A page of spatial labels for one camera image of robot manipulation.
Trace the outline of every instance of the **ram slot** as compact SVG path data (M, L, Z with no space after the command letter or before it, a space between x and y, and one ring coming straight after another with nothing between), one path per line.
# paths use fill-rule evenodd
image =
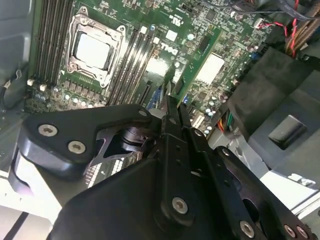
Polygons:
M148 52L148 48L150 47L151 43L152 43L152 35L148 35L146 37L146 41L144 43L144 46L142 47L142 50L139 53L138 60L134 66L131 77L127 81L126 87L124 88L125 92L122 94L122 96L117 104L123 104L123 103L125 103L125 100L128 99L128 96L127 96L128 91L129 91L129 89L131 89L131 86L132 86L132 84L133 84L133 82L139 72L139 69L141 66L141 61L142 61L143 57L146 55L146 53Z
M128 80L128 76L132 70L132 67L135 63L135 60L136 60L136 56L137 56L137 53L139 52L139 49L142 45L142 43L144 42L144 36L143 34L139 34L139 37L138 37L138 40L136 42L136 45L134 47L134 50L133 50L133 53L131 55L131 58L130 60L128 61L128 64L126 65L126 68L125 68L125 71L123 72L122 76L120 77L119 79L119 84L114 92L114 95L111 96L112 100L111 100L111 105L114 105L116 104L117 102L117 99L119 98L121 92L122 92L122 89L123 89L123 85L125 84L125 82Z
M72 1L64 0L63 11L62 11L62 21L59 26L59 34L57 37L57 45L54 50L53 64L52 64L52 73L51 81L54 85L57 84L59 68L61 63L61 58L63 55L64 45L66 41L66 35L69 27L70 17L72 13Z
M143 77L143 75L144 75L144 73L146 71L148 62L149 62L150 58L152 57L152 53L153 53L155 47L156 47L156 45L153 44L152 47L150 48L150 51L147 53L147 56L146 56L145 61L144 61L143 65L142 65L142 67L141 67L141 70L138 72L136 78L133 81L132 85L134 85L134 89L132 91L132 94L130 96L129 101L127 101L128 104L131 104L134 101L134 95L135 95L135 93L136 93L136 91L138 89L138 86L140 84L141 78Z
M41 58L41 51L40 51L40 46L42 45L44 41L44 35L45 35L45 28L46 28L46 16L48 14L49 7L48 7L48 0L44 0L42 2L41 6L41 16L40 16L40 26L39 26L39 33L37 37L37 46L36 46L36 54L35 54L35 67L34 67L34 72L32 75L38 75L39 73L39 65L40 65L40 58Z
M148 94L149 94L149 92L151 90L151 85L152 85L151 81L148 81L146 83L146 86L145 86L145 88L143 90L143 93L138 97L138 99L135 102L136 104L139 104L141 106L144 104L144 102L145 102L145 100L146 100L146 98L147 98L147 96L148 96Z
M44 39L42 42L41 46L41 58L40 58L40 66L39 66L39 78L42 82L46 82L47 80L44 79L44 73L45 73L45 67L46 67L46 62L48 61L48 58L50 58L48 53L48 48L49 48L49 41L50 41L50 36L52 33L52 22L54 20L54 14L55 11L53 9L56 8L57 1L56 0L49 0L49 5L48 5L48 11L49 13L46 15L46 26L44 27Z
M119 79L123 75L123 71L126 68L127 60L129 58L132 50L134 49L134 45L135 45L135 42L137 40L137 36L138 36L138 30L134 29L133 33L132 33L132 36L131 36L131 39L130 39L130 42L128 44L127 50L126 50L126 52L124 54L124 57L123 57L123 59L121 61L120 68L119 68L119 70L117 72L116 77L114 78L114 80L111 83L110 90L109 90L110 95L109 95L108 101L106 103L107 106L111 105L111 102L112 102L112 99L113 99L113 95L115 94L116 88L119 85Z
M62 3L63 0L57 0L56 6L54 9L54 17L53 17L53 22L51 26L51 36L50 40L48 43L48 50L46 52L48 58L45 64L45 70L44 70L44 79L51 83L51 75L53 72L52 69L52 64L53 64L53 56L54 56L54 50L55 50L55 45L57 44L58 40L58 34L59 34L59 28L58 26L60 25L59 22L65 22L64 19L62 18L62 12L65 7L65 5Z

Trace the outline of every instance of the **red wire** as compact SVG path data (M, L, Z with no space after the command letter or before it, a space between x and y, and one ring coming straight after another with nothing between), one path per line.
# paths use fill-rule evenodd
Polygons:
M295 0L294 2L294 9L297 10L298 9L298 6L299 6L299 0ZM296 36L296 32L297 32L297 19L293 19L293 22L292 22L292 33L291 33L291 39L292 39L292 42L291 42L291 45L290 45L290 49L292 51L292 56L294 57L296 55L296 51L295 51L295 36Z
M277 25L277 26L283 27L284 35L285 35L286 38L288 37L288 29L287 29L287 26L286 26L286 25L283 25L282 23L277 22L277 21L272 22L272 23L262 23L262 24L260 25L260 28L269 27L269 26L273 26L273 25Z

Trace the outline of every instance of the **wire bundle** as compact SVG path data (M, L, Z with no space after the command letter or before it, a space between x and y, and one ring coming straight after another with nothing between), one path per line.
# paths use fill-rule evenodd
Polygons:
M295 0L295 8L298 6L299 0ZM298 20L295 18L292 22L291 38L285 45L285 53L290 56L295 56L308 39L320 26L320 18L315 17L320 13L320 1L318 1L308 12L309 21L303 21L297 24Z

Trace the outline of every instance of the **silver screw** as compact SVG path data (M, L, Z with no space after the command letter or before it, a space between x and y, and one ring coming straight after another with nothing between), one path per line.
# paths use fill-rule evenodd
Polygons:
M292 230L291 227L289 227L288 225L284 225L284 229L286 230L286 232L293 238L296 237L296 233Z
M301 235L305 238L305 239L308 239L309 236L308 234L306 233L305 230L303 230L300 226L297 226L296 229L298 229L299 233L301 233Z
M38 131L42 136L45 136L45 137L53 137L58 133L58 129L55 126L50 124L43 124L39 126Z
M188 212L188 205L181 197L174 197L172 199L172 206L180 214L186 214Z
M195 134L197 134L199 137L202 136L202 132L201 132L200 130L195 129L194 132L195 132Z
M68 144L68 149L74 154L83 154L86 151L86 145L80 141L71 141Z
M144 117L147 116L146 112L145 112L145 111L142 111L142 110L139 110L139 114L142 115L142 116L144 116Z
M222 149L222 152L224 153L224 155L229 156L229 152L226 149Z
M173 117L170 117L169 121L172 122L173 124L177 124L176 120Z
M247 235L249 238L253 239L255 237L255 231L252 228L252 226L250 226L250 224L246 221L240 221L240 228L242 230L242 232Z

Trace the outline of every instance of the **chip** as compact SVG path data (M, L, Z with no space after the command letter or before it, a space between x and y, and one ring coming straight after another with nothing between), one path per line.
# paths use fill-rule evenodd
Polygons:
M215 16L217 13L213 10L208 11L208 13L205 16L205 19L207 19L209 22L212 22L215 19Z

